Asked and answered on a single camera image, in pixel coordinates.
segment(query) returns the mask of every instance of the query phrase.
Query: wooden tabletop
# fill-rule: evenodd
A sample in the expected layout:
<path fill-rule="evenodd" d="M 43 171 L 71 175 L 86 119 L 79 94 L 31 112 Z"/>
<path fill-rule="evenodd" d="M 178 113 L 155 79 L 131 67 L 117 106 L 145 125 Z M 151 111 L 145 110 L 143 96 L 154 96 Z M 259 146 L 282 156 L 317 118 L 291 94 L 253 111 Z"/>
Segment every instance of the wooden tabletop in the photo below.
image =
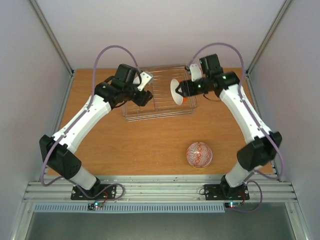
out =
<path fill-rule="evenodd" d="M 239 68 L 225 68 L 239 77 Z M 115 69 L 98 69 L 96 84 L 114 75 Z M 77 69 L 61 127 L 81 109 L 91 94 L 92 69 Z M 247 97 L 251 99 L 247 84 Z M 218 98 L 214 93 L 207 95 Z M 115 108 L 88 133 L 75 155 L 93 175 L 186 175 L 226 174 L 245 146 L 242 132 L 222 102 L 197 96 L 198 107 L 190 115 L 127 122 Z M 204 142 L 213 152 L 212 163 L 203 169 L 189 165 L 186 152 L 194 142 Z M 272 173 L 267 164 L 261 169 Z"/>

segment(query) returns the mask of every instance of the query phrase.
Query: wall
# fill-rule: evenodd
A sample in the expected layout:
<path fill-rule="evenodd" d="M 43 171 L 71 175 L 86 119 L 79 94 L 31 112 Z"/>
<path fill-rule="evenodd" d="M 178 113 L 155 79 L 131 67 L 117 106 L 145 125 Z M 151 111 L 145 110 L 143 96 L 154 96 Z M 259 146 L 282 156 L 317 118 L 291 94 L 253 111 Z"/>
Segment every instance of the wall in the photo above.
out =
<path fill-rule="evenodd" d="M 7 240 L 28 181 L 39 177 L 39 139 L 50 134 L 69 79 L 26 0 L 0 8 L 0 233 Z"/>
<path fill-rule="evenodd" d="M 262 117 L 283 136 L 285 179 L 319 239 L 320 1 L 295 0 L 253 69 Z"/>
<path fill-rule="evenodd" d="M 234 45 L 249 66 L 283 0 L 38 0 L 74 69 L 92 68 L 109 45 L 132 51 L 141 67 L 187 64 L 202 46 Z M 237 55 L 215 47 L 224 67 L 240 67 Z M 99 67 L 132 64 L 119 49 L 101 58 Z"/>

